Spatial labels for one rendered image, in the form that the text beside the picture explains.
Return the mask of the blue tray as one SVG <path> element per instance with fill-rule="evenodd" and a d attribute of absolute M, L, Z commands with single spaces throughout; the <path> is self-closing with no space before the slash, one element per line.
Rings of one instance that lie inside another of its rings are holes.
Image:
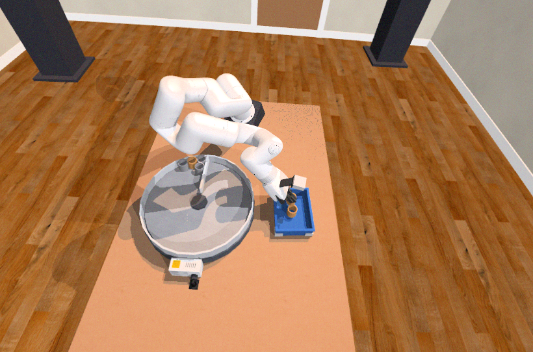
<path fill-rule="evenodd" d="M 294 205 L 297 207 L 296 216 L 288 217 L 288 204 L 280 204 L 274 201 L 274 236 L 313 236 L 315 225 L 309 196 L 309 188 L 304 191 L 290 188 L 296 194 L 297 200 Z"/>

